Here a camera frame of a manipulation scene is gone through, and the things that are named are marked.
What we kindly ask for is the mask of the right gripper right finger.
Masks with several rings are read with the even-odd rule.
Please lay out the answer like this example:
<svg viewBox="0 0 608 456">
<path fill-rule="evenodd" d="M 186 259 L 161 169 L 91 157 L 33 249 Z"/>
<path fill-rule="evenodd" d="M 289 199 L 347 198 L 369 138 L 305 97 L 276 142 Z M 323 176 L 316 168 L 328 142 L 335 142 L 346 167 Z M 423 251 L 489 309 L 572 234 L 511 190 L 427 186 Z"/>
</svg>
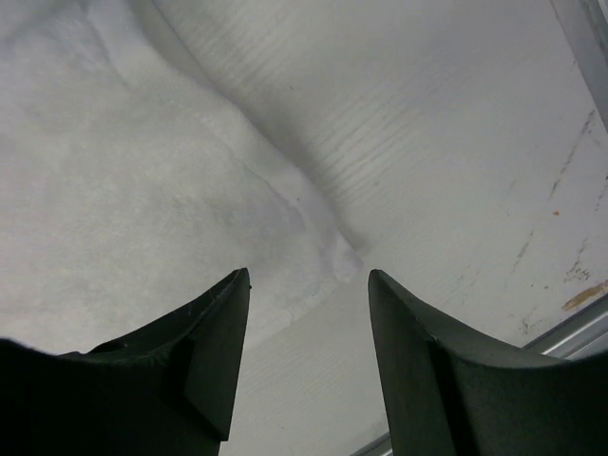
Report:
<svg viewBox="0 0 608 456">
<path fill-rule="evenodd" d="M 518 348 L 428 305 L 380 270 L 372 335 L 397 455 L 603 455 L 607 356 Z"/>
</svg>

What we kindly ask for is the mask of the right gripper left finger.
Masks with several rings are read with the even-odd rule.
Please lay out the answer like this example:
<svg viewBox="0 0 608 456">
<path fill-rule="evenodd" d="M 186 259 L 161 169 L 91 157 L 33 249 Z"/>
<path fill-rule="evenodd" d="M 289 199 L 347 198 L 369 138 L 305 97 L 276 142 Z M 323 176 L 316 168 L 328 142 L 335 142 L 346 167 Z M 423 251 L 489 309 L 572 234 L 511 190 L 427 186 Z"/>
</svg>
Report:
<svg viewBox="0 0 608 456">
<path fill-rule="evenodd" d="M 216 455 L 230 433 L 250 276 L 87 353 L 1 342 L 5 455 Z"/>
</svg>

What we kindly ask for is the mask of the white towel pile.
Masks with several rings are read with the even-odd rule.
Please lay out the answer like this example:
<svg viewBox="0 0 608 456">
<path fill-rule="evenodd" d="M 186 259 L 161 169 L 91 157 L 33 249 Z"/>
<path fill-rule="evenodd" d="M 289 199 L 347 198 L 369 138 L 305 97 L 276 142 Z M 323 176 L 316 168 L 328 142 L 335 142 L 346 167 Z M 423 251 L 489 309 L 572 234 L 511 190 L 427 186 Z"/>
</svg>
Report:
<svg viewBox="0 0 608 456">
<path fill-rule="evenodd" d="M 144 1 L 1 5 L 1 334 L 86 351 L 232 271 L 247 342 L 359 270 L 306 176 Z"/>
</svg>

